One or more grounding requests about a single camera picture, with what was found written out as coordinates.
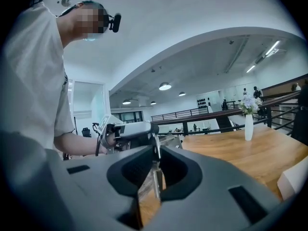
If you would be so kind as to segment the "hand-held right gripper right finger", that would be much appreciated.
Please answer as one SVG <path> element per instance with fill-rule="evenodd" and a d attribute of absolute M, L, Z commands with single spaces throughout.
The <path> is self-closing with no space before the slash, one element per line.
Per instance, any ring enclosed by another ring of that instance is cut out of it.
<path fill-rule="evenodd" d="M 166 189 L 144 231 L 269 231 L 286 206 L 231 163 L 161 147 Z"/>

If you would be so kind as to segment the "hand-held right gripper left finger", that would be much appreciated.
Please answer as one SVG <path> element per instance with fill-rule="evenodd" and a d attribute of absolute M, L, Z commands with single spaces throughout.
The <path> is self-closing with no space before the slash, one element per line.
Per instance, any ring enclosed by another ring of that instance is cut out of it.
<path fill-rule="evenodd" d="M 152 164 L 151 146 L 62 161 L 47 151 L 51 195 L 47 223 L 55 231 L 137 231 L 138 190 Z"/>

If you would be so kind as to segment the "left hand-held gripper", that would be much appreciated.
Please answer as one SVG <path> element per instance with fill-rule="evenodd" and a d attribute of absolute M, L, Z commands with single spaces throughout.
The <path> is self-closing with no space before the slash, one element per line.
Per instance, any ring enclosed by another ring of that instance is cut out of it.
<path fill-rule="evenodd" d="M 105 141 L 106 128 L 109 124 L 114 124 L 118 128 L 118 137 L 116 138 L 116 144 L 113 147 L 107 147 Z M 129 142 L 124 135 L 125 125 L 123 121 L 116 118 L 114 115 L 105 115 L 98 125 L 98 154 L 114 154 L 115 152 L 121 152 L 130 149 Z M 159 133 L 159 127 L 157 124 L 151 122 L 136 122 L 131 125 L 131 138 L 136 139 L 148 134 L 157 135 Z"/>

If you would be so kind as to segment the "person's left forearm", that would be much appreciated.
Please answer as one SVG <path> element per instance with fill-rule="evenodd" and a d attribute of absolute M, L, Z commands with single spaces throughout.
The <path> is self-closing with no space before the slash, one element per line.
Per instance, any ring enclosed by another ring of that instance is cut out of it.
<path fill-rule="evenodd" d="M 86 138 L 72 132 L 54 138 L 54 146 L 59 151 L 73 156 L 95 155 L 98 142 L 95 138 Z"/>

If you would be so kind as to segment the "person's left hand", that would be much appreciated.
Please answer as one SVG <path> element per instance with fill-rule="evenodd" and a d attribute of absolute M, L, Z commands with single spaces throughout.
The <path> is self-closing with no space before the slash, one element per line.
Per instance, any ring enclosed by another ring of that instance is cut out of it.
<path fill-rule="evenodd" d="M 118 128 L 114 124 L 109 124 L 106 128 L 105 141 L 107 147 L 113 147 L 116 144 L 116 138 L 118 137 Z"/>

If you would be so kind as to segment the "black metal railing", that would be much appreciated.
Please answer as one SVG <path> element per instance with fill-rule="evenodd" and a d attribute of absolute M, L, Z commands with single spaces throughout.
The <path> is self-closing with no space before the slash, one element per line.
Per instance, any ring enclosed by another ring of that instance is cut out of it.
<path fill-rule="evenodd" d="M 196 109 L 167 113 L 167 114 L 162 114 L 162 115 L 154 115 L 154 116 L 151 116 L 151 119 L 152 121 L 172 120 L 172 119 L 177 119 L 177 118 L 185 118 L 189 116 L 206 115 L 208 113 L 209 113 L 208 107 L 202 106 L 201 108 L 196 108 Z"/>

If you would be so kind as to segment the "white framed glass partition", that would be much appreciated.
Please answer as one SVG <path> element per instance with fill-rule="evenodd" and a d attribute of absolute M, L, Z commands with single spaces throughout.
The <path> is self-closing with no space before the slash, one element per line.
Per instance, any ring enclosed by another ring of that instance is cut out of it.
<path fill-rule="evenodd" d="M 82 129 L 89 128 L 91 137 L 97 137 L 93 123 L 100 123 L 108 109 L 105 85 L 74 80 L 69 88 L 69 98 L 74 133 L 82 136 Z"/>

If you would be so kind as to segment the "black railing with wooden handrail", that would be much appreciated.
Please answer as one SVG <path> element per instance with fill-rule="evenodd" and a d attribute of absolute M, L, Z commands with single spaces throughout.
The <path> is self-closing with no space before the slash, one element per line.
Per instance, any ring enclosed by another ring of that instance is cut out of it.
<path fill-rule="evenodd" d="M 261 110 L 265 112 L 265 114 L 258 119 L 257 121 L 254 121 L 254 125 L 263 123 L 266 124 L 268 127 L 271 127 L 272 125 L 272 120 L 276 118 L 281 118 L 285 114 L 295 114 L 296 110 L 299 109 L 298 103 L 289 103 L 290 100 L 296 99 L 300 94 L 300 91 L 291 91 L 287 93 L 280 93 L 280 94 L 274 94 L 270 96 L 264 96 L 261 97 L 262 104 L 259 107 Z M 281 110 L 273 110 L 272 107 L 278 106 L 280 104 L 285 104 L 285 105 L 293 105 L 294 107 L 287 110 L 287 111 L 281 111 Z M 235 115 L 243 115 L 244 113 L 239 109 L 239 105 L 234 105 L 233 109 L 228 109 L 224 111 L 219 111 L 219 112 L 213 112 L 213 113 L 208 113 L 206 115 L 195 115 L 195 116 L 189 116 L 185 118 L 177 118 L 177 119 L 172 119 L 172 120 L 161 120 L 161 121 L 152 121 L 153 124 L 157 124 L 159 126 L 162 125 L 171 125 L 171 124 L 183 124 L 183 132 L 180 134 L 183 135 L 189 135 L 189 134 L 199 134 L 202 133 L 202 131 L 189 131 L 188 129 L 188 123 L 189 122 L 197 122 L 197 121 L 205 121 L 205 120 L 223 120 L 225 117 L 230 117 L 230 116 L 235 116 Z"/>

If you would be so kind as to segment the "white vase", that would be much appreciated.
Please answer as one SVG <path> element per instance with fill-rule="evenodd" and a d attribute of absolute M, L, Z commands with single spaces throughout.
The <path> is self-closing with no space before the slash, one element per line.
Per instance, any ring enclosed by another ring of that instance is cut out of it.
<path fill-rule="evenodd" d="M 244 134 L 246 141 L 251 141 L 253 136 L 253 130 L 254 130 L 253 116 L 252 114 L 248 114 L 245 116 L 245 127 L 244 127 Z"/>

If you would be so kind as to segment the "flat white box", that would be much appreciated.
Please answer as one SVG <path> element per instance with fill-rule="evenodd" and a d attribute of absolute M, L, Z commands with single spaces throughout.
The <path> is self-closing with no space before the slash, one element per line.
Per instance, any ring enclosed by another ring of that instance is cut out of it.
<path fill-rule="evenodd" d="M 277 186 L 285 201 L 299 193 L 308 176 L 308 156 L 295 166 L 285 170 L 278 179 Z"/>

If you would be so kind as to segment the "pale flower bouquet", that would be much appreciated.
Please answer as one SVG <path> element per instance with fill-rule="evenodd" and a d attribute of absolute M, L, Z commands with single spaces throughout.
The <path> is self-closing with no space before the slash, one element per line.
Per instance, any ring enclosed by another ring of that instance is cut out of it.
<path fill-rule="evenodd" d="M 262 101 L 259 97 L 255 98 L 249 94 L 245 94 L 243 96 L 243 99 L 240 101 L 239 109 L 245 115 L 252 115 L 253 113 L 256 113 L 259 110 L 261 104 Z"/>

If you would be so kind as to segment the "person's light grey t-shirt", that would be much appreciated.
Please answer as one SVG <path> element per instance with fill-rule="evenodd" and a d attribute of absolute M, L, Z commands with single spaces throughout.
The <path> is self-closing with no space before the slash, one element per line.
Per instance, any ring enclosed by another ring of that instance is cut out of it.
<path fill-rule="evenodd" d="M 43 2 L 20 13 L 0 53 L 0 130 L 53 149 L 74 127 L 56 18 Z"/>

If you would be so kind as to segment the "wooden counter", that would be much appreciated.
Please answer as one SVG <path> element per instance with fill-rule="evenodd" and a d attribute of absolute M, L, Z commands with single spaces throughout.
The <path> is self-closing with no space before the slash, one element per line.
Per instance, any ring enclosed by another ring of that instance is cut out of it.
<path fill-rule="evenodd" d="M 280 93 L 287 93 L 287 92 L 295 91 L 296 84 L 298 84 L 300 88 L 303 88 L 306 82 L 308 82 L 308 74 L 305 74 L 303 76 L 264 88 L 262 89 L 262 93 L 264 96 L 270 96 L 270 95 L 280 94 Z"/>

